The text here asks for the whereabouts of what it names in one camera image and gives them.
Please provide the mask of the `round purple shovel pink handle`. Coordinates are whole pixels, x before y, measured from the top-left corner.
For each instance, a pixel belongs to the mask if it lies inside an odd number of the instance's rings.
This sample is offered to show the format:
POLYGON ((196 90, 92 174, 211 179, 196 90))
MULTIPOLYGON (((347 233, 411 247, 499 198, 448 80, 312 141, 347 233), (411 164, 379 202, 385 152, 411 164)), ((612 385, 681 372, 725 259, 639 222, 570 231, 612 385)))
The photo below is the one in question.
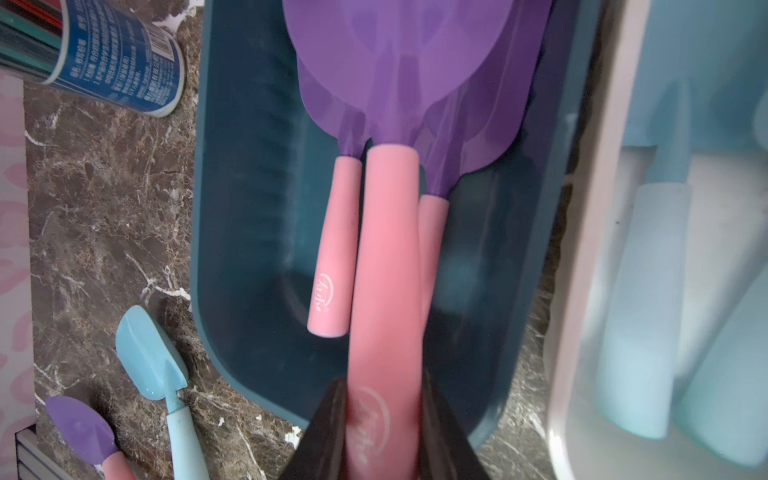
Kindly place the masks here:
POLYGON ((64 441, 91 465, 100 465, 107 480, 136 480, 130 465, 115 443, 108 422, 89 405, 68 396, 49 397, 46 411, 64 441))

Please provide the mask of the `white storage box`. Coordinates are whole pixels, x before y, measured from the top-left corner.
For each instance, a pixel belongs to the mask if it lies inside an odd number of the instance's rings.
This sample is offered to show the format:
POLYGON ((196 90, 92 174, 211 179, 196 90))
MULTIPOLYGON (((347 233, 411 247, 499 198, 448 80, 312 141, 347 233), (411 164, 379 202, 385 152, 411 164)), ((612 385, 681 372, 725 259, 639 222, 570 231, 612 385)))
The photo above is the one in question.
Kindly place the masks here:
POLYGON ((763 479, 696 443, 672 421, 660 440, 617 427, 596 408, 597 367, 634 195, 654 156, 623 136, 655 1, 611 1, 590 68, 572 197, 544 344, 547 441, 560 479, 763 479))

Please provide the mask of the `dark teal storage box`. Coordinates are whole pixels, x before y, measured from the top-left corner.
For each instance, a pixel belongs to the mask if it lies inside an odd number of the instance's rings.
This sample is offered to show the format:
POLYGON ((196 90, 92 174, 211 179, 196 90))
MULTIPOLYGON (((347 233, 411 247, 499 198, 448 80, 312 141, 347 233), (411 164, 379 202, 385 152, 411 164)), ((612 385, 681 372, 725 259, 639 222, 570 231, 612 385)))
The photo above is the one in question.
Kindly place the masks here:
MULTIPOLYGON (((579 120, 598 1, 556 1, 518 135, 464 176, 450 211, 424 364, 474 447, 507 404, 579 120)), ((205 5, 194 174, 192 309, 229 384, 306 427, 348 342, 306 328, 333 163, 308 117, 278 1, 205 5)))

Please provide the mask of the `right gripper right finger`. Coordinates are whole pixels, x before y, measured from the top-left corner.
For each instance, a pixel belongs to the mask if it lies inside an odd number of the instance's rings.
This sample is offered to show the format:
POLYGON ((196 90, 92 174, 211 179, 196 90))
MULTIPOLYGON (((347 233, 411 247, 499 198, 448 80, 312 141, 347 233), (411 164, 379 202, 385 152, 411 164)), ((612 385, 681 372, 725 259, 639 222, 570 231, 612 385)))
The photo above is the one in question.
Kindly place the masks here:
POLYGON ((420 479, 489 479, 436 381, 424 369, 418 453, 420 479))

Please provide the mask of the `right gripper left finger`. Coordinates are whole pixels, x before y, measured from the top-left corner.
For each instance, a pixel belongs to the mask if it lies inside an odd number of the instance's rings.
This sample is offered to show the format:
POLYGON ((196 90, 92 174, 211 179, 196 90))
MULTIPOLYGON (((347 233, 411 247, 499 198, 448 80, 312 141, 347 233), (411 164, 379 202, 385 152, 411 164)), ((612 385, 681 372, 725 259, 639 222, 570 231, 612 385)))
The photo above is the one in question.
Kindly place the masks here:
POLYGON ((347 382, 340 377, 331 383, 279 479, 346 479, 346 414, 347 382))

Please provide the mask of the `square purple shovel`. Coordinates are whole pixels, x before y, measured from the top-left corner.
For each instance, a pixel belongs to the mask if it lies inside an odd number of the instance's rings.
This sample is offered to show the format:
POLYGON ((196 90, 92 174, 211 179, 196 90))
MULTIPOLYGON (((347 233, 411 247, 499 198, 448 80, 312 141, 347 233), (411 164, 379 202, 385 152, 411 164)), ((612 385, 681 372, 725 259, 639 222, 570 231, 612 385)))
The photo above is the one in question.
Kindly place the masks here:
POLYGON ((366 159, 351 309, 345 421, 350 479, 418 474, 423 333, 419 156, 429 107, 488 56, 508 1, 287 1, 296 53, 333 95, 360 109, 366 159))

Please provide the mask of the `blue shovel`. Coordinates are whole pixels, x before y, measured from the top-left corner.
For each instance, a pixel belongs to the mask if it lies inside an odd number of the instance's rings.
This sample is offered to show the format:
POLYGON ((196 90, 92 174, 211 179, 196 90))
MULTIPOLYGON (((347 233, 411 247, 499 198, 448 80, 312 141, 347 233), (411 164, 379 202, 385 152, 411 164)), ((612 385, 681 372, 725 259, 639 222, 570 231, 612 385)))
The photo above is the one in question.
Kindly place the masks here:
POLYGON ((767 83, 722 87, 694 130, 672 421, 741 467, 767 460, 767 83))
POLYGON ((177 395, 188 387, 188 369, 173 342, 140 305, 124 313, 115 342, 117 356, 139 393, 166 403, 174 477, 208 479, 191 410, 177 395))
POLYGON ((765 2, 652 3, 623 142, 655 153, 634 195, 594 393, 597 410, 636 436, 668 432, 692 156, 759 149, 755 116, 766 90, 765 2))

